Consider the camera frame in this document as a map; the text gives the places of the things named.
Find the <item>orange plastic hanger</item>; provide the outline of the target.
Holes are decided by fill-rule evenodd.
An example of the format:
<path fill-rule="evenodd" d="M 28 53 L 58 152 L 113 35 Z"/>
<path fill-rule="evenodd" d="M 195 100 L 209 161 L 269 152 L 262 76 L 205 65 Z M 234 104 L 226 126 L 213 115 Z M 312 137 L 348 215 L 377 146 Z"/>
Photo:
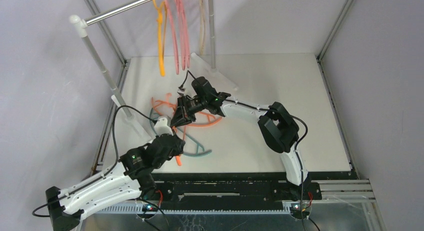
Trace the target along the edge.
<path fill-rule="evenodd" d="M 175 111 L 176 107 L 177 107 L 176 104 L 170 103 L 168 101 L 159 100 L 159 99 L 158 100 L 152 99 L 151 105 L 152 105 L 153 110 L 156 111 L 158 114 L 160 113 L 158 111 L 159 106 L 165 105 L 166 107 L 171 108 L 173 111 Z M 202 111 L 200 112 L 200 114 L 201 114 L 202 117 L 204 116 L 207 119 L 206 122 L 197 122 L 196 121 L 196 122 L 192 122 L 190 124 L 187 124 L 187 126 L 197 127 L 197 128 L 205 128 L 205 127 L 213 126 L 213 125 L 219 123 L 223 119 L 222 117 L 217 117 L 217 116 L 214 116 L 210 113 L 206 113 L 206 112 L 202 112 Z"/>
<path fill-rule="evenodd" d="M 178 166 L 182 166 L 183 164 L 181 161 L 181 156 L 184 154 L 186 132 L 184 130 L 180 131 L 177 127 L 171 125 L 171 119 L 177 111 L 177 101 L 174 100 L 173 94 L 168 92 L 164 95 L 164 97 L 162 97 L 162 99 L 155 96 L 151 97 L 150 104 L 152 119 L 157 120 L 160 117 L 169 118 L 168 125 L 172 134 L 174 135 L 172 140 L 176 141 L 176 143 L 172 145 L 174 150 L 171 152 L 171 154 L 174 156 L 176 164 Z"/>

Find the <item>teal plastic hanger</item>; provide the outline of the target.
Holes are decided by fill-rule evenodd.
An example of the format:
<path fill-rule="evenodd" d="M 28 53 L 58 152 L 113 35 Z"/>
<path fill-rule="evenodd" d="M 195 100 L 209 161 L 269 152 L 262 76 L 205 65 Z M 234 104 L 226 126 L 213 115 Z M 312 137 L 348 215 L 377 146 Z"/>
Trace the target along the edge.
<path fill-rule="evenodd" d="M 161 116 L 158 111 L 155 111 L 153 108 L 150 109 L 149 117 L 151 119 L 154 119 L 155 121 Z M 157 134 L 156 131 L 154 131 L 154 124 L 151 121 L 150 127 L 153 130 L 155 134 Z M 183 128 L 177 128 L 178 133 L 181 134 L 181 139 L 185 141 L 185 145 L 183 148 L 183 155 L 187 157 L 192 158 L 199 158 L 204 157 L 207 155 L 210 155 L 213 151 L 211 149 L 206 149 L 205 146 L 200 143 L 197 139 L 192 137 L 192 135 L 188 134 L 187 131 L 185 131 L 185 126 Z"/>

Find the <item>pink plastic hanger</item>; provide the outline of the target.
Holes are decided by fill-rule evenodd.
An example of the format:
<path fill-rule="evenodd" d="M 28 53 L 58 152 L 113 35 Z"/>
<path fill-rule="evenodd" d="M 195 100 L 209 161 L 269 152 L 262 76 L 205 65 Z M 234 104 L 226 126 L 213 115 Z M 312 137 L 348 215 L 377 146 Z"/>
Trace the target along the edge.
<path fill-rule="evenodd" d="M 190 41 L 189 41 L 188 23 L 187 23 L 187 17 L 186 17 L 186 15 L 185 15 L 185 18 L 186 18 L 186 28 L 187 28 L 187 44 L 188 44 L 188 47 L 189 47 L 189 51 L 188 51 L 189 67 L 186 68 L 186 70 L 187 70 L 187 69 L 190 68 L 191 61 L 190 61 Z"/>
<path fill-rule="evenodd" d="M 175 29 L 175 22 L 173 18 L 173 12 L 171 8 L 171 4 L 168 0 L 163 0 L 165 3 L 167 18 L 169 19 L 170 29 L 171 29 L 171 37 L 172 37 L 172 45 L 173 45 L 173 54 L 174 54 L 174 64 L 175 64 L 175 72 L 177 75 L 180 74 L 180 62 L 179 62 L 179 52 L 178 52 L 178 42 L 177 42 L 177 34 Z"/>
<path fill-rule="evenodd" d="M 180 51 L 181 51 L 181 61 L 182 61 L 182 69 L 185 70 L 189 67 L 189 46 L 187 44 L 187 22 L 183 0 L 175 0 L 177 17 L 178 17 L 178 28 L 180 35 Z"/>

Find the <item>beige plastic hanger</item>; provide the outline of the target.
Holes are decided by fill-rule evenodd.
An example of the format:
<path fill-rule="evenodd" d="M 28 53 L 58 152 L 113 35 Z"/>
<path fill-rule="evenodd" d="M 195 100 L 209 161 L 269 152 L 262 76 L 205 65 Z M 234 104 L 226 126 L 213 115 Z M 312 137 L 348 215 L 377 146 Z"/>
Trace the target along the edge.
<path fill-rule="evenodd" d="M 205 52 L 206 43 L 206 14 L 204 0 L 198 0 L 199 4 L 199 54 L 202 56 Z"/>

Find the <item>yellow plastic hanger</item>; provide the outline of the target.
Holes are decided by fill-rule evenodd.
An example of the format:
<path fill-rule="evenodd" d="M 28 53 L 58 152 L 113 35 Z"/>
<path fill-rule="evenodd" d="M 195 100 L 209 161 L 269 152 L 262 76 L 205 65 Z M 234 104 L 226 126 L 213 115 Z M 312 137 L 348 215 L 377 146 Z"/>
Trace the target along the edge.
<path fill-rule="evenodd" d="M 156 9 L 157 17 L 157 54 L 158 54 L 158 66 L 159 73 L 162 77 L 166 75 L 165 64 L 164 64 L 164 53 L 165 53 L 165 38 L 167 30 L 167 10 L 165 2 L 161 2 L 157 5 L 156 0 L 152 0 L 153 6 Z"/>

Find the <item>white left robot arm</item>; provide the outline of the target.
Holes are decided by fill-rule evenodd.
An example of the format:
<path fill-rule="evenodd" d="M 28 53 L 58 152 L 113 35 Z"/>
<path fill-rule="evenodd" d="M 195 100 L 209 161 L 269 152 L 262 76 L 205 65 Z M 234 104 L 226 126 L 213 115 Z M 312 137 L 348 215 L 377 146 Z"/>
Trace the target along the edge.
<path fill-rule="evenodd" d="M 149 200 L 157 187 L 152 171 L 184 152 L 186 142 L 163 134 L 132 148 L 117 163 L 68 189 L 47 189 L 49 218 L 55 231 L 70 231 L 94 213 L 131 199 Z"/>

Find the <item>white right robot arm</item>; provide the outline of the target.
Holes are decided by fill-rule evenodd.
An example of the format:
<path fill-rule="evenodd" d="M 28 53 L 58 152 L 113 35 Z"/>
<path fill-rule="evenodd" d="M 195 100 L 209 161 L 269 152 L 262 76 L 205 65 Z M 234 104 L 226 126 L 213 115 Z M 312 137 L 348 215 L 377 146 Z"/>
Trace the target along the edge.
<path fill-rule="evenodd" d="M 231 100 L 231 94 L 218 92 L 203 76 L 196 77 L 191 83 L 195 96 L 180 95 L 177 98 L 175 113 L 170 121 L 171 127 L 181 127 L 196 121 L 196 114 L 208 111 L 223 118 L 240 118 L 257 124 L 266 145 L 280 154 L 286 170 L 289 194 L 302 199 L 309 192 L 305 182 L 308 172 L 304 170 L 298 145 L 303 139 L 299 136 L 302 120 L 291 115 L 279 102 L 271 105 L 247 104 Z"/>

